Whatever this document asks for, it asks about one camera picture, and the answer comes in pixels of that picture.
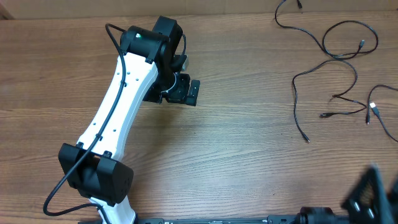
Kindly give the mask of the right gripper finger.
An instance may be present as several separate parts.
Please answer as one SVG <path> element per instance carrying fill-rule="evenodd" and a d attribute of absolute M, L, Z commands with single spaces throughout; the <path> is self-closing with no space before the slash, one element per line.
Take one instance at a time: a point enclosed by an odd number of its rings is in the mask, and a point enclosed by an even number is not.
<path fill-rule="evenodd" d="M 377 166 L 368 167 L 341 207 L 348 212 L 350 223 L 394 224 L 391 204 Z"/>
<path fill-rule="evenodd" d="M 398 191 L 398 180 L 395 180 L 392 185 L 391 191 L 388 195 L 388 200 L 391 207 L 391 213 L 394 218 L 395 224 L 397 224 L 397 203 L 398 203 L 397 191 Z"/>

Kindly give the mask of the black cable white plug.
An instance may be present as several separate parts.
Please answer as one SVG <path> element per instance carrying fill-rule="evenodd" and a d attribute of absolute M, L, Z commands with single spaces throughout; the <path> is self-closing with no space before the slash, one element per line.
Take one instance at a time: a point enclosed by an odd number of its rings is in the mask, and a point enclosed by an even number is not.
<path fill-rule="evenodd" d="M 383 122 L 377 105 L 375 104 L 375 102 L 371 101 L 372 93 L 377 88 L 386 88 L 388 90 L 397 91 L 397 88 L 394 88 L 394 87 L 389 86 L 389 85 L 384 85 L 384 84 L 378 84 L 378 85 L 375 85 L 374 87 L 371 88 L 371 90 L 368 93 L 367 104 L 366 104 L 366 106 L 367 106 L 366 118 L 365 118 L 366 124 L 370 123 L 370 119 L 371 119 L 370 112 L 372 111 L 373 114 L 379 120 L 384 132 L 388 135 L 388 137 L 391 138 L 393 141 L 397 142 L 397 139 L 389 132 L 389 130 L 387 129 L 385 123 Z"/>

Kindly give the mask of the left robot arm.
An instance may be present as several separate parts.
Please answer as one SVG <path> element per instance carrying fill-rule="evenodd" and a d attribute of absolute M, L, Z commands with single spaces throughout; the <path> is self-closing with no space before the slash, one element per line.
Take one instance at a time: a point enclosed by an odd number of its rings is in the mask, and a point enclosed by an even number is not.
<path fill-rule="evenodd" d="M 114 76 L 95 117 L 75 144 L 60 148 L 63 182 L 89 200 L 100 223 L 136 222 L 127 196 L 134 173 L 122 159 L 141 104 L 197 103 L 200 82 L 186 73 L 187 55 L 176 52 L 185 43 L 177 21 L 164 16 L 151 30 L 122 30 L 113 40 L 118 52 Z"/>

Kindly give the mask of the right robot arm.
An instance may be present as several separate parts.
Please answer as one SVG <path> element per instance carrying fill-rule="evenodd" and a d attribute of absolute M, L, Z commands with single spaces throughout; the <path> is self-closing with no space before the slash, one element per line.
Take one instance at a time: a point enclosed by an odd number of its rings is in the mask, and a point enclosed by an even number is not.
<path fill-rule="evenodd" d="M 350 224 L 396 224 L 397 181 L 386 192 L 379 169 L 368 167 L 357 184 L 341 204 L 347 216 L 335 215 L 328 207 L 303 207 L 292 223 L 350 223 Z"/>

